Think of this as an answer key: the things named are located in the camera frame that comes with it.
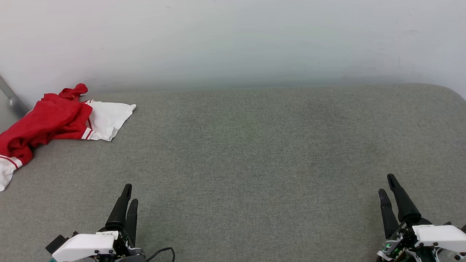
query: white fabric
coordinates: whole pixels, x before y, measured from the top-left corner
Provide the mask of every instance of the white fabric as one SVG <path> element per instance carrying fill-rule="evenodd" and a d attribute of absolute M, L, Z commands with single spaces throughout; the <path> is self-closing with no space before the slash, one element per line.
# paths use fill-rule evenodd
<path fill-rule="evenodd" d="M 13 172 L 23 165 L 17 158 L 9 158 L 0 155 L 0 192 L 10 183 Z"/>
<path fill-rule="evenodd" d="M 86 104 L 92 107 L 92 113 L 86 124 L 90 131 L 86 130 L 82 137 L 87 140 L 111 141 L 136 108 L 135 104 L 106 103 L 94 100 L 89 100 Z"/>

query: gray fabric surface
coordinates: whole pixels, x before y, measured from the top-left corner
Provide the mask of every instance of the gray fabric surface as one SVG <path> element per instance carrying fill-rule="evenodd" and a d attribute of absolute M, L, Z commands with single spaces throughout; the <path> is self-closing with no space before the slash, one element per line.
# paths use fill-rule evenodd
<path fill-rule="evenodd" d="M 178 262 L 374 261 L 390 172 L 424 217 L 466 223 L 466 102 L 442 87 L 85 99 L 137 109 L 112 142 L 52 141 L 14 175 L 0 193 L 2 261 L 46 262 L 58 234 L 100 229 L 125 183 L 137 245 L 171 246 Z"/>

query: white stripe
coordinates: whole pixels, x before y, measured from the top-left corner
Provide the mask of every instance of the white stripe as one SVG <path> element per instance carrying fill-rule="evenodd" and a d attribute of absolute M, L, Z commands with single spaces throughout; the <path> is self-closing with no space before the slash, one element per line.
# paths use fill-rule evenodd
<path fill-rule="evenodd" d="M 7 156 L 2 156 L 2 155 L 0 155 L 0 157 L 3 157 L 3 158 L 6 158 L 6 159 L 9 159 L 9 160 L 13 161 L 18 166 L 18 168 L 23 166 L 23 162 L 21 162 L 21 160 L 19 160 L 16 157 L 9 158 Z"/>
<path fill-rule="evenodd" d="M 84 134 L 82 135 L 81 139 L 86 139 L 87 138 L 87 135 L 89 135 L 89 132 L 90 132 L 90 128 L 86 128 L 86 131 L 84 131 Z"/>

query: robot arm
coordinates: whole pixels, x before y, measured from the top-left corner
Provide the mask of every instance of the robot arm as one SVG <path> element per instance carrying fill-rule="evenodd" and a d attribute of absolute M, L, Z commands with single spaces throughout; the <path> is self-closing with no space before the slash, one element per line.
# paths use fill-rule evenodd
<path fill-rule="evenodd" d="M 72 262 L 86 257 L 99 262 L 144 262 L 149 261 L 158 253 L 171 250 L 175 261 L 175 252 L 172 248 L 157 251 L 146 260 L 144 251 L 136 248 L 136 224 L 138 201 L 134 199 L 128 212 L 128 202 L 131 198 L 131 184 L 126 184 L 121 196 L 115 203 L 105 227 L 95 234 L 73 233 L 71 238 L 59 235 L 46 250 L 50 252 L 57 262 Z"/>
<path fill-rule="evenodd" d="M 466 226 L 435 226 L 420 212 L 393 174 L 387 176 L 398 206 L 398 224 L 385 190 L 379 190 L 380 209 L 387 239 L 377 252 L 383 262 L 439 262 L 438 253 L 449 250 L 456 260 L 466 257 Z"/>

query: white wall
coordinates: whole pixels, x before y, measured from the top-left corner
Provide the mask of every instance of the white wall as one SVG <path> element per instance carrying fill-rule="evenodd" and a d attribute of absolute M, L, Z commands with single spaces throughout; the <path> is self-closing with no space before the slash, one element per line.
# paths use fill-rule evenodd
<path fill-rule="evenodd" d="M 2 0 L 0 74 L 31 105 L 94 92 L 425 82 L 466 97 L 464 0 Z"/>

